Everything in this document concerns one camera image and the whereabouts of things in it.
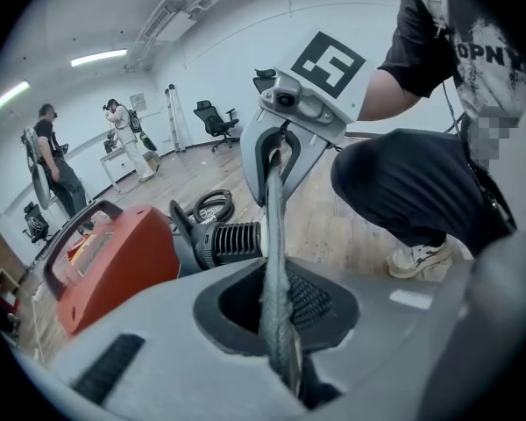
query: ceiling light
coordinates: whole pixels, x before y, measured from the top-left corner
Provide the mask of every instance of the ceiling light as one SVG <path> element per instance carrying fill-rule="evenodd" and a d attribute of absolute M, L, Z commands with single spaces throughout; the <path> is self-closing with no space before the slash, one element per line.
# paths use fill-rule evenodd
<path fill-rule="evenodd" d="M 14 96 L 17 94 L 20 94 L 24 90 L 29 89 L 29 83 L 27 81 L 23 81 L 17 86 L 14 86 L 4 94 L 0 96 L 0 108 L 4 106 L 6 103 L 8 103 Z"/>
<path fill-rule="evenodd" d="M 125 56 L 125 50 L 115 50 L 113 52 L 105 52 L 98 54 L 91 54 L 90 56 L 84 56 L 83 58 L 78 58 L 76 60 L 71 60 L 70 64 L 72 67 L 81 66 L 81 64 L 86 64 L 87 62 L 106 60 L 107 58 L 116 58 L 118 56 Z"/>

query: white table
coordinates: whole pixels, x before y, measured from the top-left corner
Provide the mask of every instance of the white table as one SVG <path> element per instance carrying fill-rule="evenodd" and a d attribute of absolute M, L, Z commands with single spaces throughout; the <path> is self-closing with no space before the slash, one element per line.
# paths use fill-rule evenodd
<path fill-rule="evenodd" d="M 111 181 L 111 184 L 113 185 L 113 189 L 115 189 L 117 193 L 121 193 L 121 189 L 119 188 L 119 186 L 117 186 L 117 183 L 113 179 L 113 175 L 111 174 L 111 172 L 109 171 L 109 168 L 107 167 L 107 162 L 113 161 L 116 157 L 120 156 L 121 154 L 124 154 L 124 148 L 119 147 L 119 148 L 114 149 L 111 153 L 105 154 L 104 157 L 100 159 L 103 170 L 105 170 L 105 174 Z"/>

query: office chair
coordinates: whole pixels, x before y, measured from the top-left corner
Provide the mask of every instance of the office chair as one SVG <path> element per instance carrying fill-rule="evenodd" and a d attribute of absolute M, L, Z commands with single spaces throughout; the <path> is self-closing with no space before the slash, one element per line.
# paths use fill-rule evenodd
<path fill-rule="evenodd" d="M 49 224 L 41 215 L 39 205 L 31 201 L 24 207 L 24 212 L 27 229 L 24 229 L 23 232 L 32 240 L 32 243 L 37 243 L 40 240 L 46 241 L 46 236 L 49 234 Z"/>
<path fill-rule="evenodd" d="M 231 148 L 232 142 L 238 142 L 239 138 L 230 137 L 228 130 L 236 126 L 239 122 L 237 118 L 232 118 L 231 114 L 235 109 L 230 109 L 226 114 L 230 116 L 229 122 L 224 122 L 218 115 L 217 108 L 215 108 L 209 100 L 203 100 L 196 103 L 196 109 L 193 111 L 204 122 L 205 131 L 212 137 L 224 136 L 222 140 L 216 143 L 210 150 L 215 152 L 217 147 L 224 142 Z"/>

